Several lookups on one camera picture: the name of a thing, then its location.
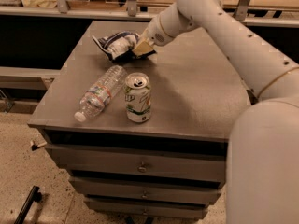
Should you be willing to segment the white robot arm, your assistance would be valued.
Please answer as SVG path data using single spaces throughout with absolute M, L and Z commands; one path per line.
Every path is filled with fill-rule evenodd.
M 257 102 L 231 131 L 226 224 L 299 224 L 299 65 L 227 14 L 218 0 L 176 0 L 143 33 L 163 46 L 205 29 Z

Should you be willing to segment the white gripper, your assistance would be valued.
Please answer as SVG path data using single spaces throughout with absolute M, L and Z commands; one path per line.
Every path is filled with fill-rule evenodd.
M 151 55 L 155 52 L 153 45 L 165 46 L 175 39 L 172 34 L 173 28 L 172 22 L 160 13 L 150 21 L 141 37 L 138 38 L 132 53 L 136 57 Z

